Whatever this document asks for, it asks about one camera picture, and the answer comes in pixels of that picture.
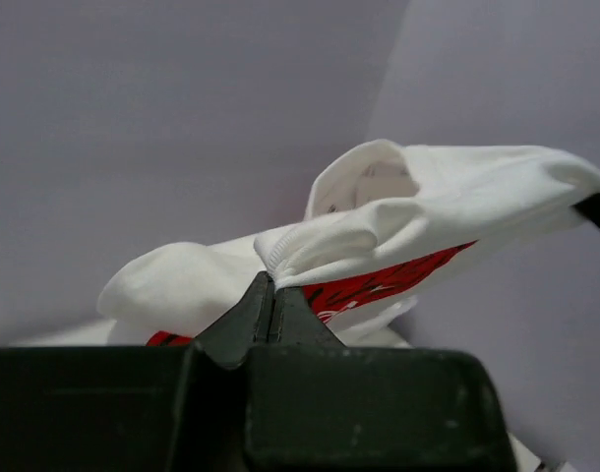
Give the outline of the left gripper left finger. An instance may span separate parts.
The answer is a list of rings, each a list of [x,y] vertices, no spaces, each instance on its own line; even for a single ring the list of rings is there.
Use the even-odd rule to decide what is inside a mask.
[[[0,348],[0,471],[172,471],[199,344]]]

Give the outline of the white red print t-shirt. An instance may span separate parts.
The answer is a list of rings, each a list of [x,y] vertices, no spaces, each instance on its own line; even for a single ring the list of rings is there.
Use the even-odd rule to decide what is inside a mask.
[[[584,219],[573,206],[600,192],[600,169],[547,147],[353,148],[314,182],[303,219],[227,243],[176,243],[125,265],[98,311],[199,344],[216,369],[197,369],[172,471],[253,471],[243,453],[244,365],[270,342],[277,292],[300,290],[319,333],[349,340],[387,325],[420,290],[504,245]]]

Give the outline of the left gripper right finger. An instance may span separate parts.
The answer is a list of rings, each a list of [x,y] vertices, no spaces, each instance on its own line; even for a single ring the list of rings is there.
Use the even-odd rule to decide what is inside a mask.
[[[497,391],[455,350],[353,348],[303,293],[275,295],[270,342],[246,359],[243,453],[253,471],[513,471]]]

